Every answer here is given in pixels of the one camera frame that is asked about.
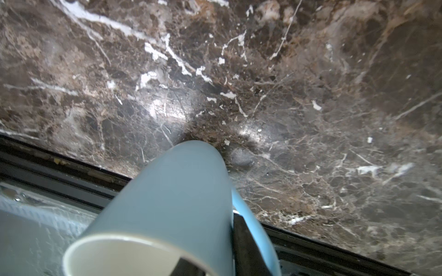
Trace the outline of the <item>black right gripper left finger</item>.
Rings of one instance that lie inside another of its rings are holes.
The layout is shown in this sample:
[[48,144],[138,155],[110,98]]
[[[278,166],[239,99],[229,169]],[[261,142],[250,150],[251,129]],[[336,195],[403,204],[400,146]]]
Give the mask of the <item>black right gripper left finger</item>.
[[170,276],[206,276],[206,272],[186,259],[180,258]]

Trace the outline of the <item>blue mug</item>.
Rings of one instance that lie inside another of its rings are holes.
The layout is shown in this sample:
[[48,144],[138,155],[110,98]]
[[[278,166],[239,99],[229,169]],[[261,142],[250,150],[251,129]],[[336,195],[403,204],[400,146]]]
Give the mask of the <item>blue mug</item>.
[[233,186],[222,155],[186,141],[154,159],[102,210],[63,256],[67,276],[169,276],[180,258],[209,276],[236,273],[239,213],[272,276],[275,248]]

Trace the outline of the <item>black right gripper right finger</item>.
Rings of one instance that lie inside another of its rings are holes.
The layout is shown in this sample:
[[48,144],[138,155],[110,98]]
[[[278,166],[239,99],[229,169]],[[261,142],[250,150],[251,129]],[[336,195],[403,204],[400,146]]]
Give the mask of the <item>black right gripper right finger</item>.
[[233,252],[236,276],[271,276],[244,218],[234,213]]

